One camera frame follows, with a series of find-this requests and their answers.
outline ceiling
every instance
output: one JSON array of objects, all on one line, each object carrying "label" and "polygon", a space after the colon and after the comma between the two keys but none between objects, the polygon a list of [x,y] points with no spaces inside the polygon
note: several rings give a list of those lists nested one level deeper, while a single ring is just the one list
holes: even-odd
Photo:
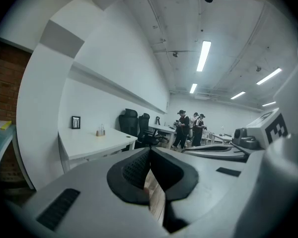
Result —
[{"label": "ceiling", "polygon": [[[171,93],[189,93],[197,83],[192,98],[262,108],[298,64],[296,28],[262,0],[124,3],[146,35]],[[203,41],[212,45],[203,71],[197,72]],[[281,73],[256,85],[278,67]],[[230,99],[241,91],[246,94]]]}]

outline black picture frame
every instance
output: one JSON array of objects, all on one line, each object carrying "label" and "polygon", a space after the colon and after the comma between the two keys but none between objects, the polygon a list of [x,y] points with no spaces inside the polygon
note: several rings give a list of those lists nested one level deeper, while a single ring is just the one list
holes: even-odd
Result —
[{"label": "black picture frame", "polygon": [[72,129],[80,129],[80,117],[72,117]]}]

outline office chair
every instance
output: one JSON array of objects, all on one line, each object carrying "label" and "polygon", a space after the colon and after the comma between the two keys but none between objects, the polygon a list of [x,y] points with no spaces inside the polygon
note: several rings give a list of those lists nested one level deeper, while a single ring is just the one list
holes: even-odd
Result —
[{"label": "office chair", "polygon": [[124,115],[118,117],[120,131],[130,136],[138,135],[138,113],[132,109],[126,109]]},{"label": "office chair", "polygon": [[[158,124],[161,125],[160,124],[160,117],[156,117],[156,119],[158,121]],[[167,133],[158,130],[158,135],[156,136],[156,138],[159,138],[160,140],[165,139],[169,143],[169,139],[166,138],[166,136],[167,136]]]},{"label": "office chair", "polygon": [[159,143],[159,139],[154,137],[152,131],[149,131],[149,119],[150,116],[146,113],[144,113],[141,117],[138,118],[140,129],[140,132],[138,134],[138,142],[140,142],[142,145],[139,145],[136,142],[135,148],[140,148],[146,145],[157,145]]}]

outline rectangular light fixture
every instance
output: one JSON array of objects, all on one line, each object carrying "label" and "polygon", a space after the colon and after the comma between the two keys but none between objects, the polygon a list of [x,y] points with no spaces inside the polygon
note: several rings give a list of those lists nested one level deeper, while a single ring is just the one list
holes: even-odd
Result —
[{"label": "rectangular light fixture", "polygon": [[264,83],[265,81],[267,81],[268,79],[275,76],[276,74],[278,74],[281,71],[282,71],[282,69],[278,68],[273,73],[269,74],[267,77],[263,78],[261,81],[257,82],[256,84],[260,85],[260,84]]},{"label": "rectangular light fixture", "polygon": [[265,106],[269,106],[269,105],[272,105],[272,104],[275,104],[275,103],[276,103],[276,101],[271,102],[271,103],[267,103],[267,104],[263,105],[263,107],[265,107]]},{"label": "rectangular light fixture", "polygon": [[211,47],[211,42],[207,42],[207,41],[203,42],[197,71],[203,70],[205,62],[207,61],[207,58],[208,58],[210,47]]},{"label": "rectangular light fixture", "polygon": [[192,84],[190,93],[194,93],[195,88],[197,88],[197,85],[198,85],[198,84]]},{"label": "rectangular light fixture", "polygon": [[239,94],[237,94],[237,95],[233,96],[233,97],[231,98],[231,100],[234,100],[234,99],[236,99],[237,97],[239,97],[239,96],[243,95],[244,93],[245,93],[245,92],[240,92]]}]

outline white table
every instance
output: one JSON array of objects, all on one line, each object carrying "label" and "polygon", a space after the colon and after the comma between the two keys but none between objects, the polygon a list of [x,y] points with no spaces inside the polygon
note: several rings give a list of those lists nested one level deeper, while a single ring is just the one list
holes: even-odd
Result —
[{"label": "white table", "polygon": [[159,125],[159,124],[149,124],[149,128],[157,129],[158,131],[162,131],[162,132],[171,134],[171,138],[170,138],[169,144],[168,144],[168,149],[171,148],[171,144],[174,141],[174,134],[175,134],[176,129],[171,129],[167,126],[163,126],[163,125]]},{"label": "white table", "polygon": [[79,164],[104,157],[129,145],[135,148],[136,137],[112,128],[105,128],[105,136],[96,137],[95,131],[59,129],[60,156],[64,173]]},{"label": "white table", "polygon": [[0,129],[0,162],[1,159],[8,147],[8,145],[11,143],[13,144],[13,149],[15,153],[16,160],[18,162],[18,165],[20,167],[20,170],[23,174],[24,179],[26,180],[27,184],[29,185],[30,189],[34,189],[33,184],[25,170],[25,167],[23,165],[23,161],[21,159],[18,143],[17,143],[17,137],[16,137],[16,126],[10,125],[6,130]]},{"label": "white table", "polygon": [[232,141],[232,138],[229,137],[229,136],[225,136],[225,135],[224,136],[220,136],[220,135],[217,135],[217,134],[212,134],[212,136],[213,137],[212,137],[211,144],[214,144],[214,140],[215,140],[216,137],[223,141],[222,144],[224,144],[225,141],[228,141],[228,142],[231,142]]}]

